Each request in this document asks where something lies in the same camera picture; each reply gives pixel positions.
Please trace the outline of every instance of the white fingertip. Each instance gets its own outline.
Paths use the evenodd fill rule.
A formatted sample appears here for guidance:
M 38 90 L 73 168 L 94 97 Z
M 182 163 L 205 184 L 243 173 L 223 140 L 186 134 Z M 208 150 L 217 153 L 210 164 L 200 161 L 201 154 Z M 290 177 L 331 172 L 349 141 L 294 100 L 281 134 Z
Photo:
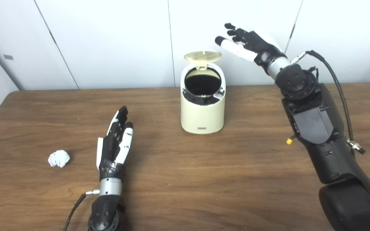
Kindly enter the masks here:
M 116 118 L 118 116 L 118 113 L 119 113 L 119 110 L 116 111 L 115 115 L 113 116 L 112 120 L 110 121 L 109 128 L 108 128 L 107 133 L 105 135 L 108 135 L 108 133 L 110 131 L 110 128 L 112 127 L 112 124 L 114 122 L 119 122 L 119 120 Z
M 116 156 L 115 163 L 125 163 L 125 159 L 128 156 L 129 149 L 131 148 L 132 142 L 132 135 L 134 134 L 134 130 L 132 128 L 127 128 L 124 131 L 122 136 L 122 141 L 119 144 L 120 151 Z
M 101 158 L 102 158 L 102 146 L 104 145 L 104 138 L 98 138 L 97 144 L 97 168 L 100 169 Z

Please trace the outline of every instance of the cable connector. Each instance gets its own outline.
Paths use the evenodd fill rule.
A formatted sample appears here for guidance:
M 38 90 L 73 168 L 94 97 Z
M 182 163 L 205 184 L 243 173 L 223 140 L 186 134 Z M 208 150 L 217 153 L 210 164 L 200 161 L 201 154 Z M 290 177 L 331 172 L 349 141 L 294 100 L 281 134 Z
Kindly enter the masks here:
M 365 154 L 366 150 L 363 149 L 358 143 L 351 141 L 350 139 L 346 139 L 346 142 L 353 150 L 358 151 L 361 154 Z
M 292 59 L 291 61 L 291 64 L 296 64 L 297 62 L 299 62 L 299 60 L 301 60 L 304 56 L 306 55 L 306 51 L 302 52 L 299 56 L 295 57 L 294 59 Z
M 96 195 L 96 194 L 99 194 L 99 193 L 100 193 L 99 189 L 95 189 L 95 190 L 85 192 L 86 195 Z

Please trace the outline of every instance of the black cable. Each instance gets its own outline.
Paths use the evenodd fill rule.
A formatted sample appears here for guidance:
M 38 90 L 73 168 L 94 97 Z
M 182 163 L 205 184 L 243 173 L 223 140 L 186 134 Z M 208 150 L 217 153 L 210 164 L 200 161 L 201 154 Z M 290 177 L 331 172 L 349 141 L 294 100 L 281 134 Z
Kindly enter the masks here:
M 69 225 L 69 222 L 71 221 L 71 217 L 72 217 L 72 215 L 74 214 L 74 212 L 75 212 L 76 208 L 79 206 L 79 204 L 81 204 L 81 202 L 85 199 L 85 197 L 86 197 L 86 194 L 84 193 L 84 194 L 82 194 L 82 195 L 81 195 L 81 197 L 76 201 L 76 203 L 75 203 L 74 207 L 73 207 L 73 208 L 72 208 L 72 210 L 71 210 L 71 213 L 70 213 L 70 214 L 69 214 L 69 216 L 68 216 L 68 219 L 66 220 L 65 227 L 64 227 L 63 231 L 66 231 L 66 230 L 67 230 L 68 225 Z
M 345 110 L 346 123 L 348 124 L 349 139 L 351 141 L 353 141 L 354 140 L 354 133 L 352 131 L 351 117 L 349 116 L 348 105 L 346 104 L 345 96 L 343 95 L 343 91 L 342 91 L 342 88 L 341 88 L 340 83 L 338 81 L 338 78 L 336 77 L 336 75 L 333 72 L 332 68 L 330 67 L 329 63 L 326 62 L 325 59 L 320 54 L 316 53 L 314 50 L 306 51 L 306 53 L 315 57 L 315 58 L 317 58 L 321 62 L 323 62 L 323 64 L 327 67 L 330 74 L 332 75 L 333 81 L 335 82 L 335 85 L 338 88 L 338 92 L 339 92 L 340 99 L 341 99 L 342 104 L 343 104 L 343 108 Z

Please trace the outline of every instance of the small sticker on wall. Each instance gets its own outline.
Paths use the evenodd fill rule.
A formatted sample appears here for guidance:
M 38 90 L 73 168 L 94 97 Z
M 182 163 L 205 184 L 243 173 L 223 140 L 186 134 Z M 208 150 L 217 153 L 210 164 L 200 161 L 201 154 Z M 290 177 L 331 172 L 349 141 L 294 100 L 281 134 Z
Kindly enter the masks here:
M 9 56 L 9 55 L 4 55 L 4 58 L 5 59 L 9 59 L 9 60 L 13 60 L 13 57 L 12 56 Z

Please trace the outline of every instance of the robotic arm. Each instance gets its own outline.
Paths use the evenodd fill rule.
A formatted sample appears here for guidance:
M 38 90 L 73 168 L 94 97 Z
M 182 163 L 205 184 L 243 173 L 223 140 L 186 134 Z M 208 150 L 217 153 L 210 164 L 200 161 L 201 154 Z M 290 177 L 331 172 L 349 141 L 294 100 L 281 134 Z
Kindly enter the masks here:
M 311 71 L 296 64 L 305 54 L 325 62 L 323 57 L 307 51 L 290 62 L 256 32 L 230 23 L 225 28 L 233 42 L 223 37 L 217 37 L 215 42 L 261 66 L 280 88 L 293 138 L 305 146 L 320 182 L 326 184 L 320 189 L 319 198 L 332 227 L 336 231 L 370 231 L 370 179 L 353 154 L 353 150 L 362 154 L 365 151 L 345 138 L 344 123 L 326 86 Z
M 99 197 L 92 203 L 89 231 L 125 230 L 125 204 L 121 197 L 125 178 L 124 162 L 131 146 L 133 125 L 127 121 L 128 110 L 119 109 L 107 135 L 98 138 L 97 168 L 100 171 Z

